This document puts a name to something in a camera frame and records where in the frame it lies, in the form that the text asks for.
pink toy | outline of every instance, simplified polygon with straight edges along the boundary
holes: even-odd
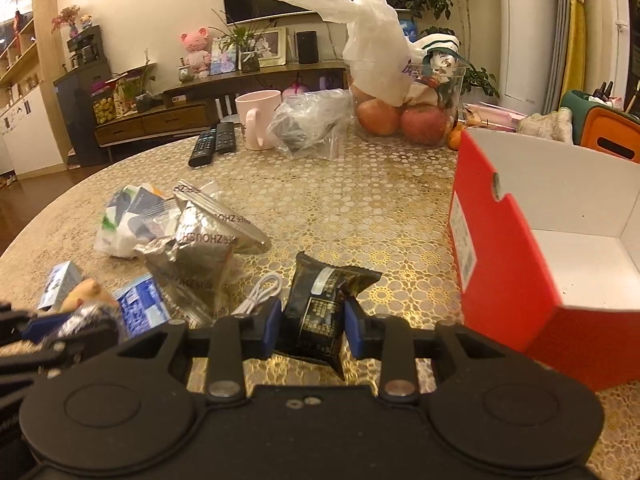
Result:
[[[303,94],[305,92],[309,92],[309,87],[303,85],[296,79],[293,84],[282,93],[282,96],[288,97],[290,95]]]
[[[196,77],[206,77],[209,75],[209,65],[211,64],[211,54],[207,48],[207,29],[201,28],[193,34],[183,34],[182,44],[189,53],[185,62],[193,67]]]

pink flowers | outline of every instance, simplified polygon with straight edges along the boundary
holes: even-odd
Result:
[[[76,18],[80,14],[80,7],[72,5],[65,7],[60,14],[51,20],[51,31],[59,30],[61,27],[72,27],[76,24]]]

black remote control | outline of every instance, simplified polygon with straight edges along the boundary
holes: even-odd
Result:
[[[189,166],[197,168],[211,164],[213,153],[216,151],[216,129],[211,128],[203,131],[196,140],[191,156],[189,158]]]
[[[216,126],[216,153],[233,153],[236,150],[236,130],[233,123]]]

black speaker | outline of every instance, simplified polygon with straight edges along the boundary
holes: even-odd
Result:
[[[298,62],[301,64],[318,62],[318,35],[314,30],[296,32]]]

pink mug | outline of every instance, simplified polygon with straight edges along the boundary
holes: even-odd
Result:
[[[236,98],[244,145],[248,150],[268,150],[275,146],[274,139],[266,132],[273,112],[281,102],[280,90],[260,90]]]

